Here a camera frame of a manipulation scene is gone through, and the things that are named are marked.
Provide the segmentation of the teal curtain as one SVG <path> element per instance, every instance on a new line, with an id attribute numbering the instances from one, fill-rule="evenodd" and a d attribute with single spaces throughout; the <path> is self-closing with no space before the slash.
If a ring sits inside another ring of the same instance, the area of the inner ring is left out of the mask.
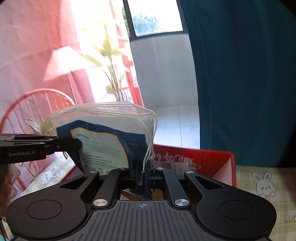
<path id="1" fill-rule="evenodd" d="M 181 1 L 201 149 L 295 167 L 295 1 Z"/>

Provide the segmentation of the checked bunny tablecloth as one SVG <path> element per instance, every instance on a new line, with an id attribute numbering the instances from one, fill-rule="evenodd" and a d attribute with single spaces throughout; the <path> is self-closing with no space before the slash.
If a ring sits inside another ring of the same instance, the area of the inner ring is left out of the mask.
<path id="1" fill-rule="evenodd" d="M 191 206 L 170 206 L 125 189 L 112 206 L 92 206 L 106 175 L 75 164 L 55 184 L 54 167 L 8 208 L 19 240 L 275 240 L 280 222 L 274 173 L 258 167 L 242 190 L 195 171 L 177 175 Z"/>

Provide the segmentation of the pink printed backdrop cloth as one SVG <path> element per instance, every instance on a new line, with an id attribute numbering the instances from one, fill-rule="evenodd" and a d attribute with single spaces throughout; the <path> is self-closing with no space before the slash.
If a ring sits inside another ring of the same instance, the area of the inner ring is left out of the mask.
<path id="1" fill-rule="evenodd" d="M 144 104 L 122 1 L 1 1 L 1 119 L 41 88 Z"/>

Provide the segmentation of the red strawberry cardboard box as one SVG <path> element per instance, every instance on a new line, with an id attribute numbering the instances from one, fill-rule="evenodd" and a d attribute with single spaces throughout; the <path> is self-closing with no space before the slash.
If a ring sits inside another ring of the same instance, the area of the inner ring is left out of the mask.
<path id="1" fill-rule="evenodd" d="M 191 170 L 236 186 L 235 158 L 231 152 L 154 145 L 154 154 L 154 168 L 168 168 L 177 175 Z"/>

